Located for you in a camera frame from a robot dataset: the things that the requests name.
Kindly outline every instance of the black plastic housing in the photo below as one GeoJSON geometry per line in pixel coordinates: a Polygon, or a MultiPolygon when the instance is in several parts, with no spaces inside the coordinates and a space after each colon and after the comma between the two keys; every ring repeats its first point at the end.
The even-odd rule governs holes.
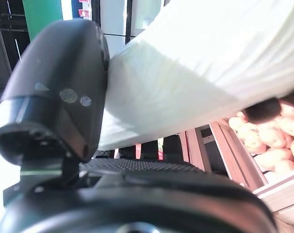
{"type": "Polygon", "coordinates": [[[0,104],[0,153],[20,165],[23,155],[51,151],[87,162],[98,147],[109,53],[98,25],[58,21],[23,53],[0,104]]]}

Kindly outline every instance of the white plastic bag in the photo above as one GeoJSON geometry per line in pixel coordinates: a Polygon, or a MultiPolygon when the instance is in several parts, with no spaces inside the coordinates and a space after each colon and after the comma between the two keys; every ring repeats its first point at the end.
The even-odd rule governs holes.
{"type": "Polygon", "coordinates": [[[113,57],[99,150],[198,127],[294,89],[294,0],[171,0],[113,57]]]}

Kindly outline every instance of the black mesh pad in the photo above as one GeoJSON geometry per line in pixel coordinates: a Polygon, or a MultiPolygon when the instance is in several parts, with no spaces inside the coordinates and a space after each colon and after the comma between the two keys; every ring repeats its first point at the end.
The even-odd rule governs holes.
{"type": "Polygon", "coordinates": [[[102,159],[94,158],[87,164],[81,164],[81,170],[86,171],[201,171],[199,168],[189,164],[171,164],[165,162],[149,162],[129,159],[102,159]]]}

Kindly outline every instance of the green sign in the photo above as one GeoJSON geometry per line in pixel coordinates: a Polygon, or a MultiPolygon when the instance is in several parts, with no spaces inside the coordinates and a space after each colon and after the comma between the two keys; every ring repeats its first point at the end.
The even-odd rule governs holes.
{"type": "Polygon", "coordinates": [[[23,5],[31,41],[47,25],[63,19],[61,0],[23,0],[23,5]]]}

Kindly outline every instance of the wooden slat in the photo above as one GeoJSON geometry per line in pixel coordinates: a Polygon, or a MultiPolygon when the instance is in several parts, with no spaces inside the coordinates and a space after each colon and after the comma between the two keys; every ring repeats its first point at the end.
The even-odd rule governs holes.
{"type": "Polygon", "coordinates": [[[268,184],[253,191],[272,212],[294,205],[294,175],[275,184],[268,184]]]}
{"type": "Polygon", "coordinates": [[[181,148],[182,148],[182,156],[184,158],[185,162],[189,162],[189,154],[188,154],[188,146],[186,141],[186,133],[181,132],[179,133],[180,136],[180,142],[181,142],[181,148]]]}
{"type": "Polygon", "coordinates": [[[294,226],[290,225],[281,219],[279,219],[277,216],[274,217],[274,220],[278,226],[278,230],[280,233],[294,233],[294,226]]]}
{"type": "Polygon", "coordinates": [[[215,123],[219,124],[219,125],[224,125],[227,126],[229,128],[229,123],[228,121],[224,120],[224,119],[219,119],[217,121],[215,121],[215,123]]]}
{"type": "Polygon", "coordinates": [[[238,139],[235,132],[232,129],[223,126],[220,126],[220,128],[233,152],[235,161],[239,165],[244,178],[247,180],[249,188],[255,190],[267,184],[268,182],[263,173],[260,171],[250,153],[244,148],[244,145],[238,139]]]}
{"type": "Polygon", "coordinates": [[[203,171],[211,172],[211,165],[201,134],[197,136],[195,129],[188,130],[186,131],[186,140],[191,164],[203,171]]]}
{"type": "Polygon", "coordinates": [[[278,211],[278,214],[285,222],[294,224],[294,205],[278,211]]]}
{"type": "Polygon", "coordinates": [[[207,136],[207,137],[204,137],[203,138],[203,143],[204,144],[207,144],[207,143],[210,143],[210,142],[214,142],[215,141],[215,138],[213,135],[210,135],[210,136],[207,136]]]}
{"type": "Polygon", "coordinates": [[[212,122],[210,124],[210,128],[214,135],[216,144],[218,146],[221,158],[224,162],[229,178],[237,183],[243,184],[244,186],[248,186],[248,183],[244,178],[243,173],[233,156],[232,150],[228,145],[221,128],[215,122],[212,122]]]}
{"type": "Polygon", "coordinates": [[[199,150],[201,152],[201,159],[204,165],[204,169],[206,172],[212,172],[211,164],[210,164],[209,157],[207,155],[207,151],[204,145],[204,140],[202,137],[201,130],[199,128],[196,128],[195,131],[196,131],[196,139],[199,145],[199,150]]]}

